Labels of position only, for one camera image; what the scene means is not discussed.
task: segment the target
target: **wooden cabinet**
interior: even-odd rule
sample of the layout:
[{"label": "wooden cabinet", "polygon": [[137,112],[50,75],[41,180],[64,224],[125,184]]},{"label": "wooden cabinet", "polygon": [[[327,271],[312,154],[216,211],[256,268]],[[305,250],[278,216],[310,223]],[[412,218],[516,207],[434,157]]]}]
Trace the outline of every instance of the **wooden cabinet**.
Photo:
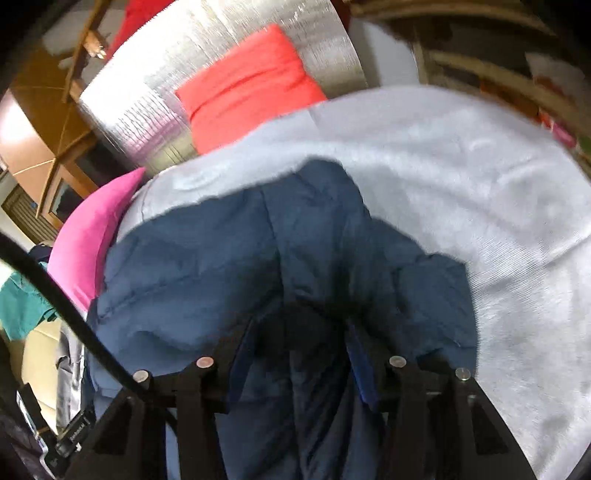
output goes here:
[{"label": "wooden cabinet", "polygon": [[58,62],[39,46],[0,100],[0,157],[37,204],[37,216],[57,229],[83,199],[124,173],[76,104],[62,101],[67,72]]}]

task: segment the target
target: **wooden frame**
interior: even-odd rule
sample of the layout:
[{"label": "wooden frame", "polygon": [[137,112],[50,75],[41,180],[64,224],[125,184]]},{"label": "wooden frame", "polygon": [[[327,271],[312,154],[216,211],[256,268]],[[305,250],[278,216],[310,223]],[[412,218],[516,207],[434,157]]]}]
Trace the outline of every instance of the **wooden frame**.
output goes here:
[{"label": "wooden frame", "polygon": [[87,198],[98,188],[76,164],[76,160],[93,148],[96,143],[97,139],[92,132],[82,135],[72,142],[70,147],[60,154],[51,166],[36,216],[41,215],[58,230],[63,226],[63,222],[51,211],[51,207],[61,183],[67,183],[82,199]]},{"label": "wooden frame", "polygon": [[370,0],[350,3],[351,14],[367,20],[393,20],[425,16],[470,16],[507,21],[522,27],[553,32],[519,0]]},{"label": "wooden frame", "polygon": [[[557,115],[577,135],[591,137],[591,117],[580,112],[567,99],[536,85],[528,77],[514,73],[493,63],[463,55],[433,50],[428,52],[428,56],[435,65],[472,73],[480,78],[490,80],[497,85],[513,90],[537,103],[544,110]],[[446,78],[445,76],[437,76],[434,79],[435,82],[432,83],[437,85],[442,77]],[[462,82],[458,82],[457,80],[455,82],[454,85],[462,84]]]},{"label": "wooden frame", "polygon": [[61,97],[64,103],[68,102],[70,98],[77,103],[80,99],[80,95],[84,91],[85,85],[83,84],[80,75],[84,68],[86,57],[91,55],[93,57],[98,56],[101,58],[101,55],[104,55],[104,49],[106,48],[105,41],[102,39],[97,29],[107,13],[111,2],[112,0],[95,0],[95,6],[88,17],[84,28],[82,28],[82,31],[80,32],[78,44],[74,50],[72,58],[72,65],[66,76],[64,93]]}]

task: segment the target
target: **metal bolt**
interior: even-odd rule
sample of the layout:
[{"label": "metal bolt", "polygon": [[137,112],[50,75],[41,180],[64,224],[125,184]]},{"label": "metal bolt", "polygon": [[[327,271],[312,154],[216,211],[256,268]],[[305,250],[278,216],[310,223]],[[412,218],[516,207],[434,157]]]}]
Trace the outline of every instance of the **metal bolt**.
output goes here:
[{"label": "metal bolt", "polygon": [[136,373],[134,373],[134,380],[137,383],[145,382],[148,377],[150,377],[150,374],[146,370],[138,370]]},{"label": "metal bolt", "polygon": [[201,357],[199,360],[197,360],[196,365],[199,368],[210,368],[213,367],[213,358],[211,358],[210,356],[203,356]]},{"label": "metal bolt", "polygon": [[470,373],[470,371],[467,368],[456,368],[456,377],[458,377],[459,380],[462,380],[463,382],[470,380],[472,377],[472,374]]},{"label": "metal bolt", "polygon": [[406,359],[403,356],[394,355],[390,357],[388,363],[394,368],[402,368],[406,365]]}]

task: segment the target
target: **black cable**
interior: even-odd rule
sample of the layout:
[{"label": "black cable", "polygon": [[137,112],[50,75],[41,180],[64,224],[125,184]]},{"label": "black cable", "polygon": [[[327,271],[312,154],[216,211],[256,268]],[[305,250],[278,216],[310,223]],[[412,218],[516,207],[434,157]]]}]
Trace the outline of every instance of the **black cable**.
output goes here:
[{"label": "black cable", "polygon": [[164,420],[168,423],[168,426],[173,431],[174,436],[177,436],[177,417],[175,417],[169,409],[166,409],[164,412]]},{"label": "black cable", "polygon": [[14,270],[24,275],[33,286],[51,303],[60,318],[67,323],[88,351],[108,373],[127,390],[144,402],[153,400],[153,394],[143,389],[115,359],[86,324],[80,313],[70,302],[61,288],[53,281],[41,265],[22,250],[15,242],[0,232],[0,258]]}]

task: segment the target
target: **black clamp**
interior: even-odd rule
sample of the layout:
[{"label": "black clamp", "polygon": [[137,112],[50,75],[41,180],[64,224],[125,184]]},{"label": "black clamp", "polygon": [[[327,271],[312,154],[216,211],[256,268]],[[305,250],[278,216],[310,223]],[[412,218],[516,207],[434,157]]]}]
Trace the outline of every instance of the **black clamp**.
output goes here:
[{"label": "black clamp", "polygon": [[58,436],[41,415],[41,407],[28,383],[17,390],[17,404],[41,446],[41,464],[52,478],[63,478],[70,466],[72,456],[82,448],[94,425],[94,413],[82,410]]},{"label": "black clamp", "polygon": [[[238,401],[254,359],[255,325],[237,325],[211,355],[182,371],[134,374],[150,395],[144,402],[123,389],[90,433],[66,480],[165,480],[165,427],[177,435],[183,480],[227,480],[216,413]],[[176,409],[176,416],[169,410]]]},{"label": "black clamp", "polygon": [[354,323],[346,343],[363,402],[388,413],[379,480],[535,480],[515,437],[468,369],[422,370],[392,356]]}]

